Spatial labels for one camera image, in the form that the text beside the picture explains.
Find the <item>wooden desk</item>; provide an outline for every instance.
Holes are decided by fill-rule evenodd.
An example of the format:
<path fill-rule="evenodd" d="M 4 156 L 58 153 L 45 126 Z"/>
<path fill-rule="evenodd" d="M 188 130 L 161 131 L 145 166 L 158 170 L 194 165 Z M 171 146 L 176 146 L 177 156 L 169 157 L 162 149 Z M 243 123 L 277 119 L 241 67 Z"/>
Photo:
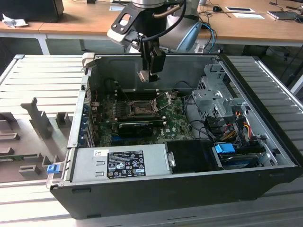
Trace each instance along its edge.
<path fill-rule="evenodd" d="M 212 28 L 217 32 L 217 42 L 235 44 L 247 42 L 270 42 L 270 43 L 303 43 L 303 24 L 295 21 L 279 21 L 270 16 L 267 11 L 280 11 L 277 6 L 269 4 L 269 0 L 212 0 L 212 3 L 218 3 L 224 12 L 228 11 L 225 6 L 230 7 L 247 7 L 253 9 L 256 13 L 260 13 L 265 19 L 248 19 L 236 18 L 233 14 L 229 13 L 229 18 L 224 13 L 212 13 L 209 18 Z M 285 6 L 298 7 L 300 4 L 290 1 L 279 1 L 279 4 Z M 212 11 L 213 5 L 200 7 L 199 11 Z M 209 38 L 209 31 L 200 33 L 200 37 L 207 33 Z"/>
<path fill-rule="evenodd" d="M 29 22 L 29 26 L 11 28 L 7 27 L 4 23 L 0 23 L 1 32 L 12 32 L 12 33 L 39 33 L 39 28 L 43 22 Z"/>
<path fill-rule="evenodd" d="M 59 23 L 44 23 L 40 33 L 107 35 L 120 12 L 109 11 L 110 3 L 63 0 L 64 15 Z"/>
<path fill-rule="evenodd" d="M 269 5 L 269 0 L 212 0 L 224 6 L 248 7 L 256 13 L 269 10 L 279 11 L 276 6 Z M 281 6 L 299 6 L 299 3 L 280 1 Z M 38 39 L 43 54 L 49 54 L 47 39 L 108 40 L 106 36 L 111 24 L 119 12 L 109 11 L 110 3 L 96 2 L 87 4 L 85 0 L 63 0 L 64 15 L 59 23 L 30 23 L 24 28 L 7 28 L 0 25 L 2 37 L 24 37 Z M 201 7 L 200 10 L 212 12 L 213 6 Z M 303 43 L 303 25 L 294 21 L 275 21 L 270 15 L 262 15 L 265 19 L 236 18 L 233 14 L 213 13 L 210 23 L 217 32 L 218 44 L 254 44 L 277 46 L 301 46 Z M 198 41 L 205 44 L 210 37 L 208 30 L 201 30 Z"/>

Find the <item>green circuit board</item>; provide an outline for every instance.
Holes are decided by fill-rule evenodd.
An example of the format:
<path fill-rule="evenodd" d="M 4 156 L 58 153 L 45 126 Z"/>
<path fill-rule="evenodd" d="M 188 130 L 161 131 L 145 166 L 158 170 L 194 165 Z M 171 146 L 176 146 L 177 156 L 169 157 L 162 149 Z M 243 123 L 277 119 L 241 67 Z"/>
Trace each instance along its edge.
<path fill-rule="evenodd" d="M 161 144 L 171 140 L 192 140 L 193 134 L 189 129 L 189 124 L 182 114 L 183 102 L 181 97 L 171 100 L 171 105 L 159 111 L 161 116 L 166 117 L 166 125 L 154 127 L 153 134 L 144 138 L 119 138 L 118 126 L 120 122 L 115 122 L 113 117 L 114 98 L 103 100 L 104 120 L 98 124 L 100 146 L 128 146 L 144 144 Z M 158 109 L 167 104 L 167 98 L 161 96 L 157 99 Z"/>

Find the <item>black box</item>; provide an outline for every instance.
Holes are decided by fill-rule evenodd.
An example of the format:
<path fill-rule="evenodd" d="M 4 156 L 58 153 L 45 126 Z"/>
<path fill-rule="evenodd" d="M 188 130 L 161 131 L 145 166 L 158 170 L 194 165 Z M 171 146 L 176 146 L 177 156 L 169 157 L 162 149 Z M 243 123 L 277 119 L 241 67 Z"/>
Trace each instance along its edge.
<path fill-rule="evenodd" d="M 0 0 L 0 18 L 56 23 L 63 11 L 62 0 Z"/>

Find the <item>computer mouse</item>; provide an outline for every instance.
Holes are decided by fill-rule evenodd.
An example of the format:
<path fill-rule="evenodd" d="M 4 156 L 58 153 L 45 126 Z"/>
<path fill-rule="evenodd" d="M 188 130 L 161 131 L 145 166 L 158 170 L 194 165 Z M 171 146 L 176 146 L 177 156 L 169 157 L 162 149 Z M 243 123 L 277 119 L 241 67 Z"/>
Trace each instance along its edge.
<path fill-rule="evenodd" d="M 213 12 L 217 13 L 217 12 L 220 12 L 220 11 L 222 11 L 221 7 L 219 7 L 219 6 L 214 6 L 213 7 Z"/>

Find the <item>paper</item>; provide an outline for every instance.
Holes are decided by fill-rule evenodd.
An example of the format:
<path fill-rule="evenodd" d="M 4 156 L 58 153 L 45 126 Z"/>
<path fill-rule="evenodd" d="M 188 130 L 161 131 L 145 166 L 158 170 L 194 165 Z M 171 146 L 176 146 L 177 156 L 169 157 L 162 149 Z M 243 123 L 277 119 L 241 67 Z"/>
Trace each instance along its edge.
<path fill-rule="evenodd" d="M 249 14 L 249 13 L 232 13 L 236 18 L 249 18 L 249 19 L 265 19 L 259 14 Z"/>
<path fill-rule="evenodd" d="M 27 26 L 28 24 L 25 22 L 25 20 L 23 19 L 12 19 L 12 18 L 9 18 L 7 16 L 5 16 L 4 14 L 2 14 L 3 16 L 3 20 L 2 22 L 4 24 L 6 24 L 6 26 L 8 27 L 12 27 L 12 28 L 15 28 L 15 27 L 21 27 L 21 26 Z"/>

